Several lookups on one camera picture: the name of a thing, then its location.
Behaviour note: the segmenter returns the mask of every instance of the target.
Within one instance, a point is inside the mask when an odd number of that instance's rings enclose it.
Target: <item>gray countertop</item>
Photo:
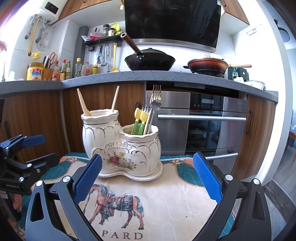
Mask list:
[[[96,74],[80,78],[55,81],[13,81],[0,82],[0,95],[12,94],[28,91],[62,90],[83,85],[97,83],[112,83],[125,81],[172,81],[180,82],[194,87],[194,85],[212,85],[258,96],[267,100],[278,102],[277,91],[262,91],[254,87],[237,83],[231,80],[217,78],[213,76],[191,74],[171,71],[125,71],[118,73]]]

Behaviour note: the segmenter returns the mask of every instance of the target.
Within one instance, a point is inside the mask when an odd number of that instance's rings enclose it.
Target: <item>screw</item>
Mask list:
[[[259,185],[259,184],[260,184],[260,181],[259,181],[258,179],[256,179],[256,178],[253,180],[253,182],[254,182],[256,185]]]
[[[42,185],[42,181],[41,180],[39,180],[38,182],[36,182],[36,186],[37,187],[39,187],[39,186],[41,186]]]
[[[232,181],[233,180],[233,177],[231,175],[229,175],[229,174],[227,174],[225,176],[225,178],[226,178],[227,181]]]
[[[63,182],[67,183],[67,182],[70,181],[70,179],[71,179],[71,177],[69,177],[69,176],[65,176],[65,177],[63,178]]]

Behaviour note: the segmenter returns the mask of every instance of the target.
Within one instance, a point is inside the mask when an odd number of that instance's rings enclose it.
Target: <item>blue gripper pad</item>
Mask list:
[[[91,160],[90,164],[86,165],[84,171],[77,181],[74,191],[74,201],[78,204],[81,201],[84,201],[89,193],[89,190],[92,188],[96,178],[98,177],[102,169],[102,158],[99,155],[95,155]]]
[[[221,184],[199,153],[193,156],[193,167],[199,175],[211,199],[219,204],[222,200]]]
[[[33,137],[26,137],[23,142],[23,147],[31,147],[45,143],[46,139],[44,135],[38,135]]]

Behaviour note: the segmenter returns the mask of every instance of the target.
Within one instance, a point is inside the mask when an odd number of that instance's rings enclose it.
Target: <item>ceramic utensil holder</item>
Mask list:
[[[102,157],[99,176],[146,177],[156,172],[161,152],[156,126],[151,127],[150,134],[130,135],[133,125],[121,127],[117,110],[95,110],[91,114],[94,116],[81,116],[82,139],[89,158],[94,154]]]

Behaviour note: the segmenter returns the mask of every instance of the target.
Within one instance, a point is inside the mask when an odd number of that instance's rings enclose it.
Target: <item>placemat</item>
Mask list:
[[[42,180],[58,182],[85,166],[85,153],[70,153],[51,168]],[[86,218],[103,240],[191,241],[217,205],[211,200],[192,164],[192,156],[162,156],[163,173],[155,180],[138,182],[125,176],[97,178],[91,193],[79,203]],[[15,225],[25,239],[26,210],[30,196],[23,197],[22,219]],[[56,202],[63,225],[75,233]],[[231,214],[220,237],[229,233]]]

